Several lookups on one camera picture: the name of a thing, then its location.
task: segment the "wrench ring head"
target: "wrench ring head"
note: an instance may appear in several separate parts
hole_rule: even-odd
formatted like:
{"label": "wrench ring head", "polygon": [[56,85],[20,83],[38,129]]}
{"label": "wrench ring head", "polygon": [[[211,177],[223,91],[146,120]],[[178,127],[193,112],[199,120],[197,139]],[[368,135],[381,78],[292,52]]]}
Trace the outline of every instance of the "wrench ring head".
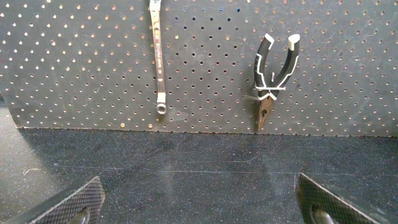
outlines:
{"label": "wrench ring head", "polygon": [[159,103],[158,105],[156,105],[156,112],[158,114],[166,114],[167,108],[166,105],[163,103]]}

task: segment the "pliers jaw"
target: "pliers jaw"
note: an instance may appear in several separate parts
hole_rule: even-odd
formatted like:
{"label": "pliers jaw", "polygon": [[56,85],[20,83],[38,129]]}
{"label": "pliers jaw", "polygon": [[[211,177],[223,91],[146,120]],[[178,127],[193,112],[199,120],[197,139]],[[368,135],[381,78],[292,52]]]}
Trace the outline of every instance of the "pliers jaw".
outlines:
{"label": "pliers jaw", "polygon": [[277,99],[277,95],[281,90],[285,90],[285,84],[293,74],[299,57],[300,35],[291,35],[289,38],[289,49],[285,64],[278,76],[265,75],[265,64],[267,55],[274,44],[274,39],[265,34],[260,47],[257,51],[256,61],[254,63],[254,81],[258,90],[258,98],[260,102],[258,131],[263,127],[269,113],[271,112],[272,103]]}

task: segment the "pegboard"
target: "pegboard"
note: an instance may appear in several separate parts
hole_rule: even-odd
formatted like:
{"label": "pegboard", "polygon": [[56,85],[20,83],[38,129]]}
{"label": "pegboard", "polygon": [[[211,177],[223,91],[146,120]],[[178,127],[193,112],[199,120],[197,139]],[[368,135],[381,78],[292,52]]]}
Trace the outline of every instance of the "pegboard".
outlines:
{"label": "pegboard", "polygon": [[163,0],[167,114],[149,1],[1,1],[1,91],[18,127],[254,133],[253,63],[300,57],[260,133],[396,136],[397,1]]}

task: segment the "pliers handle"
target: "pliers handle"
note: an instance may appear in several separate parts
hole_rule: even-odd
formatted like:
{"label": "pliers handle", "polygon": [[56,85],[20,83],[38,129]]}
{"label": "pliers handle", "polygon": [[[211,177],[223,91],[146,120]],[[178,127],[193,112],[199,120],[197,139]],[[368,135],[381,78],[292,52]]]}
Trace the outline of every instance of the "pliers handle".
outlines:
{"label": "pliers handle", "polygon": [[287,52],[287,58],[282,70],[276,77],[274,77],[274,73],[272,73],[272,75],[264,75],[267,55],[274,44],[274,39],[269,34],[266,34],[260,44],[254,63],[254,80],[256,82],[256,89],[258,90],[259,100],[263,100],[268,96],[276,100],[278,93],[281,90],[285,90],[284,86],[294,72],[299,57],[300,35],[291,35],[288,40],[289,50]]}

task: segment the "dark countertop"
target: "dark countertop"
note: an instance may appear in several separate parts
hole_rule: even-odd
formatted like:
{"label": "dark countertop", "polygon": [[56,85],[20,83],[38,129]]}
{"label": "dark countertop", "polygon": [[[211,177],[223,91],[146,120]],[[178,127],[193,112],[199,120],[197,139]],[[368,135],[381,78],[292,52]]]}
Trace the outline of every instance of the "dark countertop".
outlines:
{"label": "dark countertop", "polygon": [[16,129],[0,102],[0,222],[98,175],[100,223],[302,223],[299,171],[398,216],[393,138]]}

